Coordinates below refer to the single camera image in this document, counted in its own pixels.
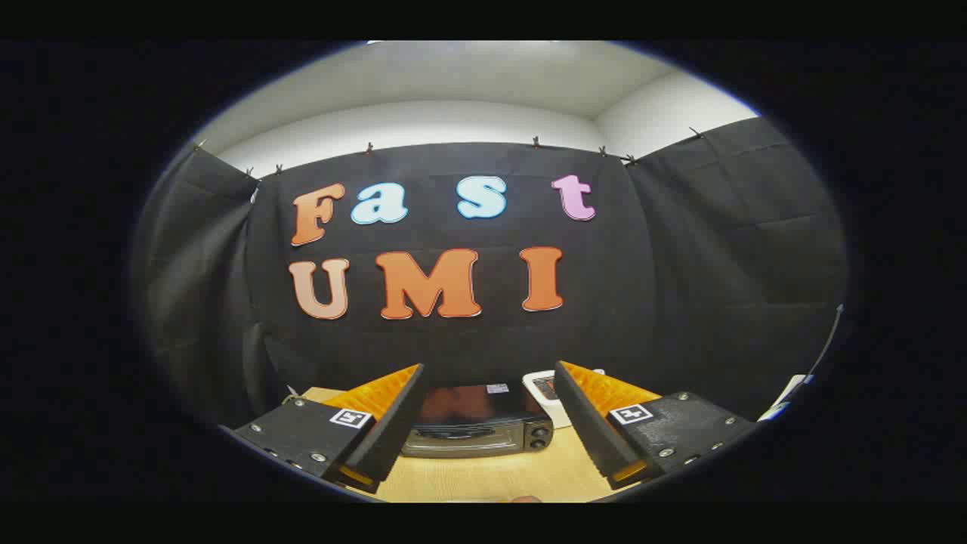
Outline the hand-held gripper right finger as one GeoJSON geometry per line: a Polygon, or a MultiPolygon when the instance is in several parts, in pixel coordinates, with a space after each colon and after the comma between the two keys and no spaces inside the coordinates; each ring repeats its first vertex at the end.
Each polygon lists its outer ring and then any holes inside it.
{"type": "Polygon", "coordinates": [[[565,361],[555,364],[554,390],[614,491],[710,460],[756,426],[697,393],[660,395],[565,361]]]}

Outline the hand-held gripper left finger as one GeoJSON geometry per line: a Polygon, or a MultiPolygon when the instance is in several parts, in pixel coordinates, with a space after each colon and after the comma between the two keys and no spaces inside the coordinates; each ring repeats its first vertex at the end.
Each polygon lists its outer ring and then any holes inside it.
{"type": "Polygon", "coordinates": [[[329,484],[375,493],[396,464],[426,396],[416,364],[332,398],[290,395],[233,430],[245,447],[329,484]]]}

